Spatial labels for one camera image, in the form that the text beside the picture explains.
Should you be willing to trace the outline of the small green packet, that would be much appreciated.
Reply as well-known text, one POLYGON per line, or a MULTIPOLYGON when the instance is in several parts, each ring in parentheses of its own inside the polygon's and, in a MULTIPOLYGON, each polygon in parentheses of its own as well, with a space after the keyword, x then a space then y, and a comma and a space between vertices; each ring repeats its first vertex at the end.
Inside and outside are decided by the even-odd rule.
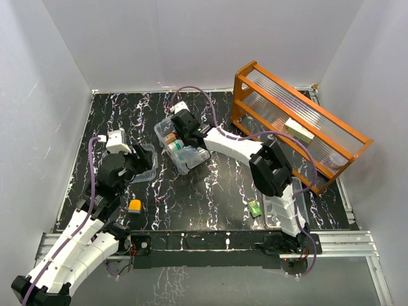
POLYGON ((254 201, 248 202, 247 207, 253 218, 257 218, 262 215, 262 210, 257 201, 254 200, 254 201))

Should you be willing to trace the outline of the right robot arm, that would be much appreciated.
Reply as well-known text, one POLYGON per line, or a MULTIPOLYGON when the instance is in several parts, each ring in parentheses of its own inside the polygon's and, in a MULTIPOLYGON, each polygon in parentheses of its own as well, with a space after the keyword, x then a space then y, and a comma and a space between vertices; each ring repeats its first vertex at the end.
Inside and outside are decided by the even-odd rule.
POLYGON ((200 123, 187 108, 171 108, 171 121, 186 144, 231 157, 251 170, 257 190, 272 204, 284 237, 285 248, 293 253, 307 245, 306 220, 295 202, 292 166, 273 140, 243 140, 221 128, 200 123))

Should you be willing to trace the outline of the clear plastic storage box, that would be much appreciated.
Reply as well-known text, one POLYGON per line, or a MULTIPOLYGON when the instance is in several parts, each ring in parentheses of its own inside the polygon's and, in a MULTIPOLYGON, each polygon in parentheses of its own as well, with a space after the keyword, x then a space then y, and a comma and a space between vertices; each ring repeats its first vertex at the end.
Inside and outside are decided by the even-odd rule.
POLYGON ((159 144, 175 164, 181 175, 187 175, 193 168, 208 161, 210 152, 201 147, 186 145, 177 134, 173 122, 163 119, 154 126, 159 144))

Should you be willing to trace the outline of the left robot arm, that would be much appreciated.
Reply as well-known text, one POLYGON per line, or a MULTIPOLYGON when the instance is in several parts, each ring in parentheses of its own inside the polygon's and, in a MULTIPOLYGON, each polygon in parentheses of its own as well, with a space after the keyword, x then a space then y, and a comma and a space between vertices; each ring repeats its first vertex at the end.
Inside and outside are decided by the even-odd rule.
POLYGON ((109 256, 131 248, 129 230, 110 216, 131 184, 154 178, 157 154, 152 144, 129 153, 106 150, 66 229, 41 261, 11 288, 22 305, 69 305, 75 291, 109 256))

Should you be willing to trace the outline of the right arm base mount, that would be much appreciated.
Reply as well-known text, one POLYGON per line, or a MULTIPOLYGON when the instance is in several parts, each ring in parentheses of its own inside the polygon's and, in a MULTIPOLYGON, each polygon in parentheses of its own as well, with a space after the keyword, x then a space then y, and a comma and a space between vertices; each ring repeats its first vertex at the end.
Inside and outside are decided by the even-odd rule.
POLYGON ((314 253, 322 254, 323 250, 318 235, 311 234, 312 239, 303 233, 296 237, 283 233, 272 232, 265 235, 261 242, 255 243, 253 249, 259 249, 267 255, 294 256, 295 259, 305 259, 314 253))

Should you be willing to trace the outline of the clear compartment tray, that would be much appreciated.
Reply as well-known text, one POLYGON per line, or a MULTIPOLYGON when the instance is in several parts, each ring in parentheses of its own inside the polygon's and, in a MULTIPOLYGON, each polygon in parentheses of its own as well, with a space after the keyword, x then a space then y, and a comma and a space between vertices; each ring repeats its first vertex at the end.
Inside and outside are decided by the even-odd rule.
POLYGON ((292 183, 285 188, 282 197, 262 194, 267 228, 280 227, 284 233, 294 237, 301 232, 296 217, 302 228, 306 223, 310 223, 304 195, 298 193, 301 190, 300 179, 292 177, 292 183))

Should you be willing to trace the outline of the brown bottle orange cap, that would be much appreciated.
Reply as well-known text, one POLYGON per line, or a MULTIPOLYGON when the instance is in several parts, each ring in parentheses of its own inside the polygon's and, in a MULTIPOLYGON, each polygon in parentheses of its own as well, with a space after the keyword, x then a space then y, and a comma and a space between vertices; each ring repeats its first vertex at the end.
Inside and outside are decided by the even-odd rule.
POLYGON ((178 139, 178 136, 177 136, 177 134, 174 133, 174 132, 171 132, 171 133, 169 133, 168 135, 166 135, 166 136, 163 137, 164 142, 165 142, 166 144, 168 144, 168 145, 171 144, 171 143, 173 143, 173 142, 175 142, 177 139, 178 139))

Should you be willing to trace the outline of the white medicine carton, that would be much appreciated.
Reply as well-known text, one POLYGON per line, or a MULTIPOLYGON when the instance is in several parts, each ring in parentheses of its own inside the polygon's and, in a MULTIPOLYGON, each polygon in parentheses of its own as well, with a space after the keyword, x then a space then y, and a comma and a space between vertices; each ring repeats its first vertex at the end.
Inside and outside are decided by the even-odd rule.
POLYGON ((293 120, 292 118, 289 118, 284 123, 284 129, 293 137, 296 137, 307 144, 309 144, 315 137, 314 134, 305 129, 301 124, 297 123, 297 121, 293 120))

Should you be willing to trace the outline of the blue sachet pack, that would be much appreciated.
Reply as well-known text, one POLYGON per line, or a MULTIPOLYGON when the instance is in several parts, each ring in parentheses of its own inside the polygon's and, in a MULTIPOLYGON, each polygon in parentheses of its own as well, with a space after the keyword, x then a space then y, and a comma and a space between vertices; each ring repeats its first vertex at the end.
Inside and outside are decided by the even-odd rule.
POLYGON ((195 168, 207 159, 206 152, 203 149, 196 149, 193 147, 184 147, 177 152, 177 155, 190 169, 195 168))

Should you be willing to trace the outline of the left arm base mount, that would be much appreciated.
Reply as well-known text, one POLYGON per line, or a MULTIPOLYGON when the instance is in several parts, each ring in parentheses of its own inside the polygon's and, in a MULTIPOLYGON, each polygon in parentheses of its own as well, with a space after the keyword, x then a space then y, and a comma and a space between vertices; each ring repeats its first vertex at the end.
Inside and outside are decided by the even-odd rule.
POLYGON ((134 258, 136 256, 150 256, 151 254, 151 238, 145 235, 133 236, 127 226, 111 222, 104 226, 101 232, 113 236, 117 244, 113 255, 128 255, 130 258, 134 258))

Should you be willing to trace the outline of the white bottle green label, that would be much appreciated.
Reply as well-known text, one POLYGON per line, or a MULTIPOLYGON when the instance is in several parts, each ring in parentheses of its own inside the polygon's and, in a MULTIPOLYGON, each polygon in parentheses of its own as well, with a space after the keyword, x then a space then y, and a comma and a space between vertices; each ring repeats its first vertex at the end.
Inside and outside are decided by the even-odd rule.
POLYGON ((175 142, 168 145, 168 149, 171 153, 179 153, 184 148, 184 142, 180 139, 177 139, 175 142))

